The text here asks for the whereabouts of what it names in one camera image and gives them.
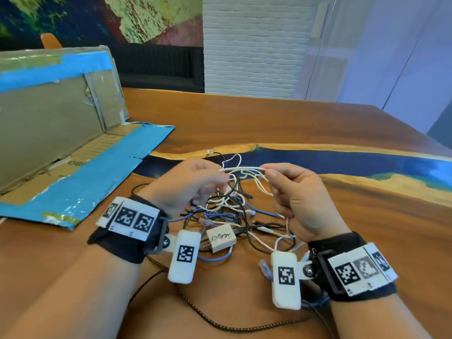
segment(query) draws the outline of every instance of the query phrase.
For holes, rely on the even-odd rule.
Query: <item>black wrist strap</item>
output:
[[[355,296],[348,296],[345,292],[336,273],[328,263],[328,258],[349,252],[365,244],[366,241],[356,232],[345,233],[336,237],[308,243],[309,250],[311,251],[311,260],[317,272],[313,282],[325,290],[331,300],[338,302],[356,302],[378,299],[397,293],[393,282]]]
[[[145,200],[137,195],[132,195],[129,199],[157,208],[148,200]],[[159,217],[167,218],[167,214],[161,210]],[[127,262],[141,264],[146,256],[146,253],[150,251],[149,247],[153,250],[155,246],[158,245],[161,232],[162,224],[160,223],[159,226],[154,225],[149,233],[148,240],[144,242],[139,239],[130,238],[125,235],[109,231],[108,227],[98,227],[89,237],[87,243],[88,245],[97,244]]]

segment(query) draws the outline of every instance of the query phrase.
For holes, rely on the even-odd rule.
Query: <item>qr-like code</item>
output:
[[[179,262],[191,263],[193,259],[194,246],[180,245],[179,252],[177,254],[177,260]]]
[[[132,224],[133,219],[137,215],[136,210],[132,210],[126,207],[121,207],[119,210],[115,222],[122,224],[124,226],[130,226]]]
[[[116,210],[116,207],[118,206],[117,203],[112,203],[109,205],[109,207],[107,208],[107,210],[105,211],[105,213],[102,215],[104,218],[109,218],[114,211]]]
[[[352,264],[346,263],[340,266],[335,267],[336,272],[343,285],[352,284],[356,281],[359,281],[361,278],[358,276],[358,273],[353,268]]]
[[[152,216],[140,213],[137,220],[133,224],[133,228],[147,233],[149,232],[153,222],[154,218]]]
[[[380,273],[369,256],[359,258],[353,263],[358,268],[364,279],[368,279]]]
[[[293,268],[286,268],[283,266],[278,267],[278,280],[279,284],[295,285],[295,273]]]
[[[391,268],[379,251],[372,253],[372,256],[383,271],[388,271]]]

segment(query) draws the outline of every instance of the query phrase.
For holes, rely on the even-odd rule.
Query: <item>white brick wall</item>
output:
[[[206,93],[292,98],[318,0],[203,0]]]

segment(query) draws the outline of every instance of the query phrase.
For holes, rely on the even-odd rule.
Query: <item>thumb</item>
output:
[[[265,177],[268,179],[271,185],[278,188],[288,197],[291,197],[297,189],[297,183],[291,181],[279,171],[267,169],[265,171]]]
[[[229,174],[216,169],[198,170],[193,175],[193,184],[197,188],[201,188],[206,184],[223,185],[229,182]]]

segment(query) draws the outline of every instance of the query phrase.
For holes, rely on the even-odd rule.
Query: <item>hand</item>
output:
[[[319,175],[289,163],[264,164],[265,177],[274,195],[274,208],[289,218],[292,225],[300,224],[305,242],[348,233],[333,200]]]
[[[176,217],[190,200],[201,205],[217,188],[225,192],[229,175],[219,169],[220,165],[205,159],[186,159],[137,195],[164,210],[169,217]]]

